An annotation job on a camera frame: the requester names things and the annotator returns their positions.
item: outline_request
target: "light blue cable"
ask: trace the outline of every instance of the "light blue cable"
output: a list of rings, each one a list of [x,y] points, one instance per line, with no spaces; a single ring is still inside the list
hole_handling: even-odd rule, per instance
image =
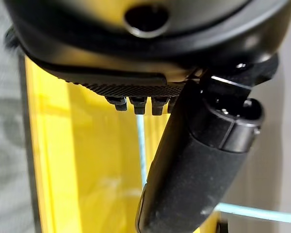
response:
[[[142,187],[144,187],[146,184],[147,172],[146,172],[145,125],[144,125],[143,115],[137,115],[137,127],[138,127],[141,179],[142,179]]]
[[[146,184],[146,147],[145,147],[145,127],[144,127],[144,116],[137,115],[137,126],[138,126],[138,141],[139,141],[139,152],[140,152],[140,164],[141,164],[141,177],[142,187]],[[232,205],[227,203],[219,203],[215,207],[216,211],[241,215],[247,217],[261,218],[271,221],[288,222],[291,223],[291,214],[283,213],[271,210],[262,210],[257,208]]]
[[[278,211],[262,210],[262,209],[257,209],[257,208],[232,205],[232,204],[226,204],[226,203],[219,203],[215,207],[215,210],[224,212],[224,213],[229,213],[229,214],[291,223],[291,214],[278,212]]]

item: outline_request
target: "black foam grip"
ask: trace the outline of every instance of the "black foam grip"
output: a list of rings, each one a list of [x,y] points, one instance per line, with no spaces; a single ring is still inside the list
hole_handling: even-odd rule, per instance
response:
[[[196,140],[186,121],[190,95],[181,95],[167,123],[144,193],[142,233],[192,233],[223,197],[246,158]]]

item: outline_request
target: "black device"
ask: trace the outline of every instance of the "black device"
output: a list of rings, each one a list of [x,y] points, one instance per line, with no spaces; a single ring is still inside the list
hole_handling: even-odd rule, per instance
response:
[[[140,233],[192,233],[260,132],[251,89],[272,78],[291,0],[4,0],[18,43],[41,68],[119,111],[171,113],[136,218]]]

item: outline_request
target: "yellow plastic surface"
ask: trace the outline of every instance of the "yellow plastic surface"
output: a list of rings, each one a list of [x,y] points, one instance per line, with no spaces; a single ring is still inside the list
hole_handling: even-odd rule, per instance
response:
[[[117,112],[29,58],[26,76],[43,233],[134,233],[142,184],[133,107]],[[148,168],[167,120],[145,116]],[[201,232],[214,233],[216,221],[217,214]]]

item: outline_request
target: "black cylindrical handle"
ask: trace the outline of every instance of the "black cylindrical handle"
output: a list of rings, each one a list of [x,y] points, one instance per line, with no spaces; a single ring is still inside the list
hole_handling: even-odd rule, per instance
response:
[[[208,105],[198,84],[186,84],[149,171],[136,219],[139,232],[192,233],[203,223],[232,183],[259,128],[263,112],[255,101],[255,113],[241,110],[230,116]]]

